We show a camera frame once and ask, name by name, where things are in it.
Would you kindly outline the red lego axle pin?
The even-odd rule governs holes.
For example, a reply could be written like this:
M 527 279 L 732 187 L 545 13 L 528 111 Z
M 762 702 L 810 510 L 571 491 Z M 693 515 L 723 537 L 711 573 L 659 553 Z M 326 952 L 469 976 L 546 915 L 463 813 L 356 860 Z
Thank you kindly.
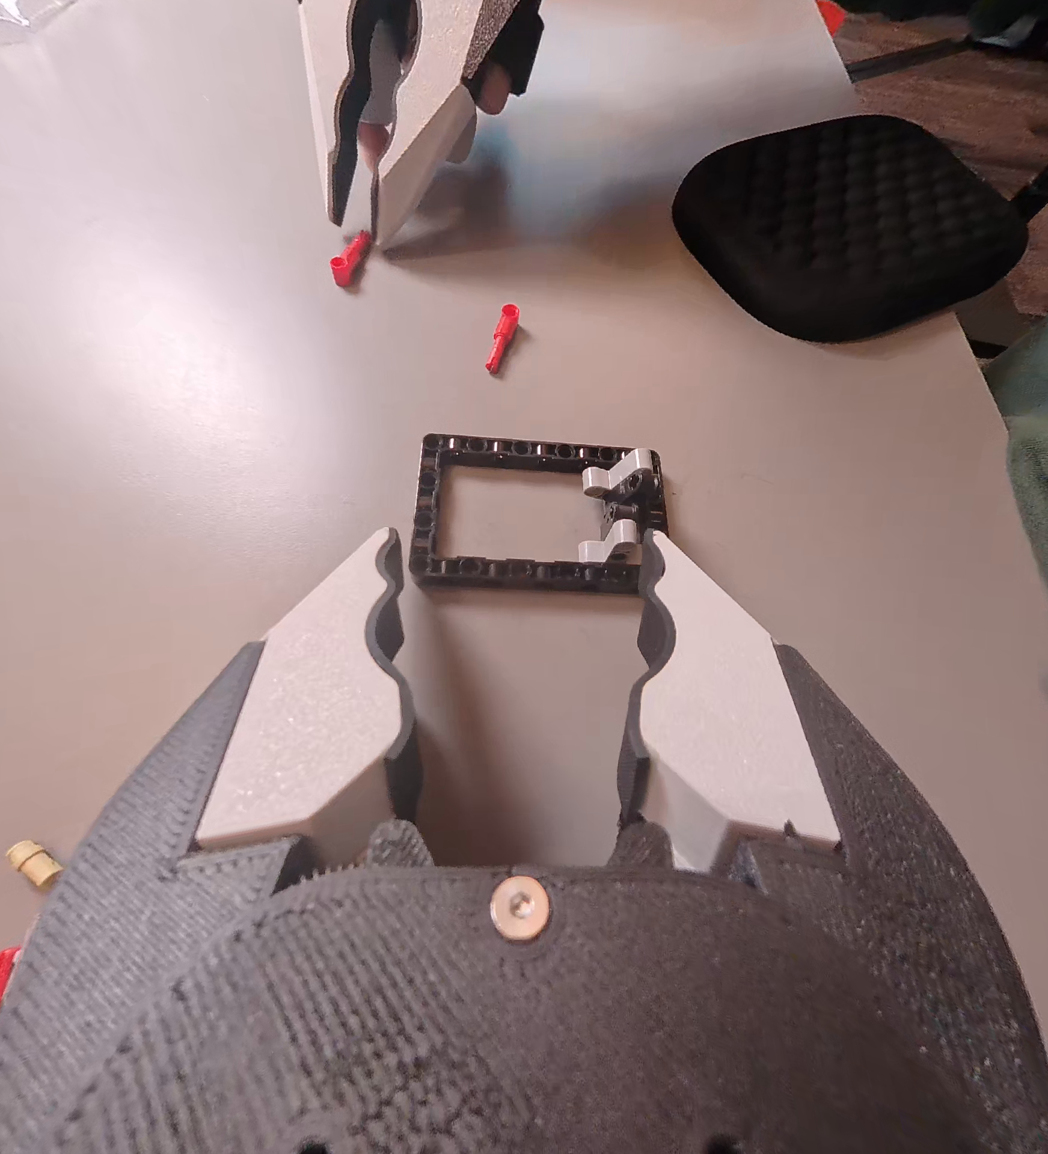
M 521 310 L 516 303 L 510 302 L 502 305 L 486 362 L 486 369 L 490 375 L 495 376 L 501 372 L 504 357 L 516 338 L 519 318 Z

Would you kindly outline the person's right hand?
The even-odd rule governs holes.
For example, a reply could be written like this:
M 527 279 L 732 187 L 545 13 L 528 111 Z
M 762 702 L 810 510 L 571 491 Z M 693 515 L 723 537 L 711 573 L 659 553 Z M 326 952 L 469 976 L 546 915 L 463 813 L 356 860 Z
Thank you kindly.
M 501 113 L 513 92 L 510 72 L 500 64 L 489 63 L 472 79 L 476 107 L 488 114 Z M 370 170 L 376 170 L 387 151 L 394 122 L 395 113 L 382 102 L 372 100 L 365 110 L 358 128 L 358 147 Z

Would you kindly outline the grey and black lego assembly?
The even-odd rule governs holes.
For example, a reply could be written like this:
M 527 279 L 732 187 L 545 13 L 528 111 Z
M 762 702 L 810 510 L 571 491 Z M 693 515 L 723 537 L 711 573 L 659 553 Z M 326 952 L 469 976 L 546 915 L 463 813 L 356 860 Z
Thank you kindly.
M 638 565 L 645 532 L 643 509 L 633 503 L 609 503 L 604 513 L 603 537 L 580 543 L 580 563 L 594 567 Z

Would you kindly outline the black rectangular lego frame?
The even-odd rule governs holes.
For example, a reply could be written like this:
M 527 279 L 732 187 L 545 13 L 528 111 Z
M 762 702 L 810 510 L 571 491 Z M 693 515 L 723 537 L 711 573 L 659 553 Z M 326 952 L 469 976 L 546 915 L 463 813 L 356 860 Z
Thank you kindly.
M 640 562 L 594 567 L 581 565 L 579 559 L 446 556 L 438 548 L 443 525 L 443 483 L 451 467 L 576 475 L 582 480 L 583 469 L 591 466 L 610 468 L 630 450 L 628 446 L 566 440 L 426 434 L 420 450 L 408 560 L 414 582 L 436 588 L 638 595 Z M 634 503 L 645 515 L 644 539 L 650 531 L 664 535 L 670 531 L 661 456 L 658 472 L 659 485 L 652 498 Z

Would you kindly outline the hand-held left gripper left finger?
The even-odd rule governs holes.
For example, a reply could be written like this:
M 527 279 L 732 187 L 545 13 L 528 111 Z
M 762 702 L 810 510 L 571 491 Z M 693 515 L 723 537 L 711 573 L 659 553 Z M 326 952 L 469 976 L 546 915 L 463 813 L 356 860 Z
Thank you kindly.
M 403 631 L 401 541 L 372 533 L 265 635 L 195 833 L 201 850 L 303 839 L 321 868 L 413 823 L 420 752 Z

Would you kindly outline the grey lego connector assembly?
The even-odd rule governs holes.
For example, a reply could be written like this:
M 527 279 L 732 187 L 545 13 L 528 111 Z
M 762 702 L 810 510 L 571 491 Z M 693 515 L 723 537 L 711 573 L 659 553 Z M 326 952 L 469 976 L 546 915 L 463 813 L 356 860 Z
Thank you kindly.
M 583 493 L 601 501 L 650 501 L 659 485 L 659 456 L 651 449 L 633 449 L 610 468 L 591 466 L 582 472 Z

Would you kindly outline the tan lego pin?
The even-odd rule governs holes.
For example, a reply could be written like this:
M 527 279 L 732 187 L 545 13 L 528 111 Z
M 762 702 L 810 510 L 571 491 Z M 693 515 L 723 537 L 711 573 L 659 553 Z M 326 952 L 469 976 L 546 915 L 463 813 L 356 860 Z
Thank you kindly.
M 5 851 L 5 859 L 12 870 L 22 875 L 36 889 L 48 892 L 64 871 L 63 864 L 41 844 L 21 840 Z

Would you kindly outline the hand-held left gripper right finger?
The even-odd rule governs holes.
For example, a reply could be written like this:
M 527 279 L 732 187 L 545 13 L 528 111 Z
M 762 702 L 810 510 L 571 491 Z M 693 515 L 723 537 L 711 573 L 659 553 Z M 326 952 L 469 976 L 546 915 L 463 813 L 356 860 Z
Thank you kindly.
M 832 853 L 838 822 L 769 631 L 661 531 L 639 591 L 622 825 L 662 829 L 679 870 L 720 870 L 743 841 Z

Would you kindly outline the red lego ring connector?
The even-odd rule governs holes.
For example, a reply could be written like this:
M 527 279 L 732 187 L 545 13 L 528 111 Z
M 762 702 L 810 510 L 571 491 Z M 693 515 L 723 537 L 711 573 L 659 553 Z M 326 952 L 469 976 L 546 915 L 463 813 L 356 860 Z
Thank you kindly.
M 343 247 L 343 251 L 330 261 L 330 269 L 337 286 L 348 288 L 358 280 L 372 250 L 372 233 L 361 229 Z

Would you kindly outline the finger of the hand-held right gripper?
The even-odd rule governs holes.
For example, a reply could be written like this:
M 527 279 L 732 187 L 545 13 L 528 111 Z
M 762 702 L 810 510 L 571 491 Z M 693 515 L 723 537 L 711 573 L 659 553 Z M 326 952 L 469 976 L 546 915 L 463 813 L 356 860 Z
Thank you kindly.
M 302 1 L 298 12 L 319 175 L 330 222 L 341 225 L 358 165 L 358 128 L 372 88 L 371 3 Z
M 372 177 L 372 234 L 379 248 L 395 241 L 471 120 L 475 101 L 465 79 L 494 38 L 494 2 L 414 7 L 413 50 L 394 90 L 389 139 Z

